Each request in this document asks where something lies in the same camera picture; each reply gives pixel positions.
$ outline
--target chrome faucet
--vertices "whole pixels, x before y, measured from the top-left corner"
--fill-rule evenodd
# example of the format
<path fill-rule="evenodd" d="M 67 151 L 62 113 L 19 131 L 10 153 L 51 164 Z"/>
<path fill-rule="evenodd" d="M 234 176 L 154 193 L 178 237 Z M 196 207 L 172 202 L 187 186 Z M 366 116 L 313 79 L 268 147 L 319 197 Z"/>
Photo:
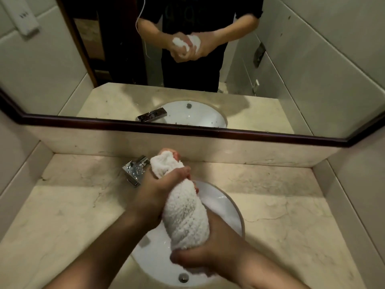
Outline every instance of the chrome faucet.
<path fill-rule="evenodd" d="M 134 186 L 140 186 L 145 173 L 145 167 L 150 164 L 150 160 L 142 155 L 137 160 L 131 160 L 122 167 L 126 173 L 127 180 Z"/>

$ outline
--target beige marble surface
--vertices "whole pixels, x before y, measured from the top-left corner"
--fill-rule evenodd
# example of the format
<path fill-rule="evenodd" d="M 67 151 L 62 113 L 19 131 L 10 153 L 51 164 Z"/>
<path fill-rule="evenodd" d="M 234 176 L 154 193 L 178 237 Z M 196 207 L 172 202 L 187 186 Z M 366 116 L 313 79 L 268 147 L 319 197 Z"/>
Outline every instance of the beige marble surface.
<path fill-rule="evenodd" d="M 113 157 L 154 156 L 178 150 L 184 160 L 251 165 L 313 167 L 340 148 L 140 132 L 26 126 L 52 151 Z"/>
<path fill-rule="evenodd" d="M 0 243 L 0 288 L 40 288 L 120 213 L 136 190 L 127 159 L 56 154 Z M 228 193 L 247 240 L 312 289 L 364 289 L 312 171 L 223 163 L 186 163 L 193 177 Z M 227 281 L 210 288 L 236 288 Z M 111 288 L 166 288 L 129 257 Z"/>
<path fill-rule="evenodd" d="M 180 100 L 215 108 L 229 129 L 294 134 L 278 99 L 132 84 L 107 83 L 95 88 L 77 116 L 134 121 L 141 114 Z"/>

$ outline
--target wall outlet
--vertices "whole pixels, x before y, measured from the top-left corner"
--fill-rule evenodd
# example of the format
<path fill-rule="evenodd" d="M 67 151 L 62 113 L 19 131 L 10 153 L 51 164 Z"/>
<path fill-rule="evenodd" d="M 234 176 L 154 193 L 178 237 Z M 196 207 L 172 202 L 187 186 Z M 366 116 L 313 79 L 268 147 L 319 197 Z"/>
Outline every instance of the wall outlet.
<path fill-rule="evenodd" d="M 0 0 L 22 35 L 28 36 L 40 25 L 25 0 Z"/>

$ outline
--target marble countertop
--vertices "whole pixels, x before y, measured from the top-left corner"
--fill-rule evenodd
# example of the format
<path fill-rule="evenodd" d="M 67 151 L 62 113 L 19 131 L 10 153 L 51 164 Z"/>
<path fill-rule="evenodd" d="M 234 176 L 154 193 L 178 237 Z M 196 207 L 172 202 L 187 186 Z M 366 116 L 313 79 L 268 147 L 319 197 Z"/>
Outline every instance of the marble countertop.
<path fill-rule="evenodd" d="M 41 288 L 124 210 L 127 159 L 55 154 L 0 243 L 0 288 Z M 185 163 L 237 204 L 246 239 L 312 289 L 364 289 L 308 168 Z M 236 288 L 221 280 L 210 288 Z M 166 288 L 129 257 L 111 288 Z"/>
<path fill-rule="evenodd" d="M 215 108 L 229 129 L 294 134 L 278 99 L 107 83 L 92 90 L 78 117 L 134 121 L 162 105 L 191 100 Z"/>

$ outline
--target person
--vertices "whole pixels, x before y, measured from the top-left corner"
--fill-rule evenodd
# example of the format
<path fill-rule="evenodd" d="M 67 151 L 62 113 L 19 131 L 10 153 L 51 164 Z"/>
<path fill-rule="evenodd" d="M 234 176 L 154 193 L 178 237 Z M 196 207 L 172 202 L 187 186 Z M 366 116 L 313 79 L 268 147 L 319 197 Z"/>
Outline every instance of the person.
<path fill-rule="evenodd" d="M 170 151 L 174 158 L 179 158 L 176 151 Z M 142 237 L 160 224 L 170 191 L 186 178 L 190 179 L 188 166 L 161 179 L 156 179 L 151 171 L 146 172 L 140 190 L 125 212 L 44 289 L 108 288 Z M 208 268 L 241 288 L 309 289 L 259 253 L 221 217 L 209 209 L 207 214 L 209 239 L 200 247 L 173 251 L 171 262 L 185 268 Z"/>
<path fill-rule="evenodd" d="M 138 0 L 137 29 L 144 41 L 162 49 L 165 87 L 217 92 L 227 43 L 257 28 L 263 0 Z M 156 23 L 162 19 L 162 31 Z M 199 50 L 187 35 L 201 40 Z M 179 37 L 189 45 L 177 47 Z"/>

